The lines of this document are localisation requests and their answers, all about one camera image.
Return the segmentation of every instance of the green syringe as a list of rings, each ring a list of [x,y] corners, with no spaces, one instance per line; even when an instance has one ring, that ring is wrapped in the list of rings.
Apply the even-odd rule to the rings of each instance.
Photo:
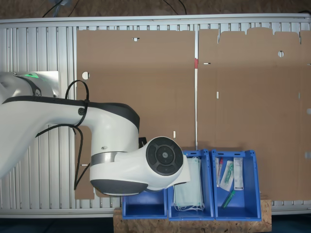
[[[231,174],[232,174],[232,171],[233,171],[233,164],[230,164],[228,172],[227,172],[227,174],[225,176],[225,183],[229,182]]]
[[[232,190],[232,192],[230,193],[230,195],[227,197],[227,199],[225,200],[225,202],[224,202],[223,205],[222,205],[222,208],[223,208],[223,209],[227,207],[227,205],[229,204],[229,202],[230,202],[231,199],[233,198],[234,194],[235,194],[235,191]]]

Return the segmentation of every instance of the aluminum profile wall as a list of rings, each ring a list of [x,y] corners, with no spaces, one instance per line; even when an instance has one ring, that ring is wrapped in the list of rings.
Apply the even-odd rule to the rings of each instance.
[[[172,17],[95,17],[0,20],[0,71],[59,71],[64,97],[76,80],[77,30],[191,30],[198,58],[200,29],[247,31],[251,27],[274,32],[311,29],[304,14],[209,15]],[[75,90],[69,94],[75,98]],[[0,180],[0,217],[112,216],[120,198],[75,200],[74,135],[67,127],[35,139],[21,161]],[[311,201],[273,201],[273,214],[311,213]]]

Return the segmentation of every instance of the white package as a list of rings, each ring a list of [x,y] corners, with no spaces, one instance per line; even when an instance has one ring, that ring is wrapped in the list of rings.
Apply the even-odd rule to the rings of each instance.
[[[243,190],[243,158],[233,158],[234,190]]]
[[[201,160],[187,158],[190,170],[190,182],[174,185],[173,202],[178,211],[204,210],[201,187]]]
[[[220,188],[230,191],[233,182],[233,161],[228,160],[225,166],[225,172],[220,182]]]
[[[219,187],[219,184],[218,184],[218,179],[217,179],[217,177],[218,177],[218,170],[219,170],[219,158],[215,158],[215,165],[216,165],[216,185],[217,185],[217,187]]]

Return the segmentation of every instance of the blue bin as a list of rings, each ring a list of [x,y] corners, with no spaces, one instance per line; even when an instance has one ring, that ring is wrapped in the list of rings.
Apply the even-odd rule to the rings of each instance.
[[[253,150],[240,152],[216,151],[210,152],[212,160],[212,177],[214,191],[214,206],[216,220],[230,221],[261,221],[260,193],[257,172],[256,155]],[[225,202],[229,192],[217,187],[216,183],[216,166],[215,158],[223,158],[223,167],[220,177],[223,177],[225,166],[228,160],[233,158],[243,158],[243,185],[244,190],[235,191],[234,197],[229,205],[223,209],[222,204]],[[234,190],[234,181],[230,191]]]
[[[167,218],[167,192],[143,191],[134,196],[124,196],[123,219]]]
[[[174,188],[169,187],[168,192],[168,210],[170,221],[184,221],[184,220],[214,220],[214,206],[212,194],[212,180],[209,165],[208,150],[198,151],[183,151],[187,157],[199,157],[201,159],[201,184],[202,195],[205,208],[203,211],[178,211],[174,207],[173,197]]]

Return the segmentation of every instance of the surgical face mask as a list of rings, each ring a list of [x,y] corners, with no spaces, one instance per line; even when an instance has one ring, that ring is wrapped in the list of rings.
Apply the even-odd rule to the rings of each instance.
[[[201,160],[188,158],[190,182],[174,186],[174,205],[178,211],[204,210],[201,188]]]

